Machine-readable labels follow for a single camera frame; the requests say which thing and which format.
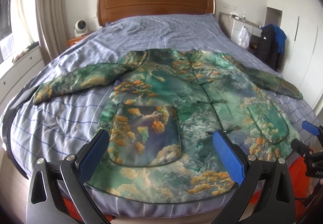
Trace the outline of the orange red trousers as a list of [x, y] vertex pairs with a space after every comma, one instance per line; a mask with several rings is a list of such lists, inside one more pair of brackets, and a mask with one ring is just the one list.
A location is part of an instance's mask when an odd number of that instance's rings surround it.
[[[290, 166], [289, 172], [292, 178], [292, 185], [294, 189], [294, 193], [298, 198], [308, 197], [313, 193], [314, 190], [314, 179], [309, 178], [305, 175], [305, 163], [303, 158], [298, 158], [296, 161]], [[256, 202], [260, 196], [260, 191], [255, 193], [251, 199], [253, 204], [248, 204], [244, 214], [241, 217], [245, 219], [250, 216], [252, 210], [254, 210]], [[77, 212], [73, 203], [64, 198], [64, 204], [67, 207], [68, 213], [74, 217], [76, 220], [81, 220], [79, 213]], [[222, 208], [217, 210], [204, 212], [200, 214], [193, 214], [189, 216], [181, 216], [181, 217], [172, 217], [172, 218], [130, 218], [130, 217], [117, 217], [112, 218], [111, 216], [105, 215], [107, 219], [112, 223], [211, 223], [213, 219], [218, 216], [221, 212]], [[305, 212], [305, 206], [301, 202], [296, 202], [296, 218], [298, 219]]]

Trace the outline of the grey white dresser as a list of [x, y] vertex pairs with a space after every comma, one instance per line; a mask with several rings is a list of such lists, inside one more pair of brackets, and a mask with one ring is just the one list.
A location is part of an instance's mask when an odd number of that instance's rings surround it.
[[262, 30], [258, 25], [247, 21], [233, 18], [230, 14], [219, 14], [219, 26], [222, 32], [235, 44], [242, 46], [243, 34], [247, 33], [250, 43], [257, 43]]

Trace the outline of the black and blue hanging jacket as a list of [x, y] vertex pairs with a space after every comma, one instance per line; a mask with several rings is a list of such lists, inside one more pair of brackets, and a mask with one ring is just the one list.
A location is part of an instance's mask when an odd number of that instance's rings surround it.
[[274, 71], [279, 71], [284, 59], [287, 36], [274, 24], [268, 24], [261, 30], [255, 56]]

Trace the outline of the white plastic bag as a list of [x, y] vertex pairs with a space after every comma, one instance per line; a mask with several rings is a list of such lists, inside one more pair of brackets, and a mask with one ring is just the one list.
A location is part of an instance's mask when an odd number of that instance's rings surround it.
[[243, 26], [241, 28], [241, 31], [239, 32], [238, 35], [238, 46], [247, 49], [250, 45], [250, 36], [249, 33], [247, 31], [246, 26]]

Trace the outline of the beige window curtain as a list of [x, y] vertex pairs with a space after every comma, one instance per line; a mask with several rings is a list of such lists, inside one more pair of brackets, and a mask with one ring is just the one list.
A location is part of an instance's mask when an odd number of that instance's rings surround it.
[[69, 39], [65, 0], [35, 0], [39, 46], [45, 64], [67, 49]]

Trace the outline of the white wardrobe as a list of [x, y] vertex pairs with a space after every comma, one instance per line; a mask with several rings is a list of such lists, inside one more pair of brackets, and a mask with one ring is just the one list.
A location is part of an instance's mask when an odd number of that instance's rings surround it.
[[319, 0], [267, 0], [282, 12], [287, 36], [281, 74], [314, 109], [322, 96], [322, 6]]

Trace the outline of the brown wooden headboard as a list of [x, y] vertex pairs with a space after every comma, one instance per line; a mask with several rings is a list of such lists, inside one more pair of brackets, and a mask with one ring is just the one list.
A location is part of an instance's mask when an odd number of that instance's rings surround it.
[[216, 14], [216, 0], [98, 0], [100, 26], [123, 18], [147, 15]]

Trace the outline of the blue plaid bed quilt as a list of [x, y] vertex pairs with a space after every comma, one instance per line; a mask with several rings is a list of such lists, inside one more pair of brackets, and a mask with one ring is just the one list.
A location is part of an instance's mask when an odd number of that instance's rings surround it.
[[264, 63], [231, 42], [210, 15], [130, 17], [95, 31], [54, 59], [11, 99], [1, 116], [8, 156], [29, 178], [36, 160], [59, 160], [90, 140], [111, 87], [89, 89], [34, 107], [33, 88], [87, 63], [115, 61], [132, 50], [204, 49], [231, 54], [244, 65], [269, 71]]

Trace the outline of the white drawer cabinet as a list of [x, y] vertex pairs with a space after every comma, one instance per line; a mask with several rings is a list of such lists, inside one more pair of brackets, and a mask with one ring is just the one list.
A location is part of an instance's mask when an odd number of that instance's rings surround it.
[[45, 67], [41, 49], [33, 48], [15, 63], [1, 63], [1, 114], [9, 101]]

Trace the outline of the green landscape print jacket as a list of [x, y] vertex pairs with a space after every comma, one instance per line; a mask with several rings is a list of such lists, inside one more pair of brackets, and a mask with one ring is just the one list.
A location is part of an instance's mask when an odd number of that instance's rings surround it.
[[109, 144], [89, 186], [117, 197], [173, 204], [229, 192], [218, 130], [262, 161], [287, 158], [299, 138], [268, 91], [296, 100], [300, 91], [218, 52], [132, 51], [40, 85], [33, 102], [103, 86], [113, 87], [98, 121]]

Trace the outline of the white round desk fan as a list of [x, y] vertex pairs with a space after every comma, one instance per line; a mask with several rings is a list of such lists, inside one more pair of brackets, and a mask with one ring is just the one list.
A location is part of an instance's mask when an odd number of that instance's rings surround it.
[[81, 37], [88, 33], [88, 25], [85, 20], [78, 20], [74, 26], [75, 37]]

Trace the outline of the wooden bedside table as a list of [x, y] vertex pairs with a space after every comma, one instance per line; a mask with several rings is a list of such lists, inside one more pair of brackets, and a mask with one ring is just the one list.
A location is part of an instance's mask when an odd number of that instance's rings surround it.
[[67, 41], [67, 47], [70, 48], [71, 46], [77, 44], [78, 42], [80, 42], [81, 40], [85, 39], [88, 35], [82, 35], [79, 37], [74, 37], [70, 40]]

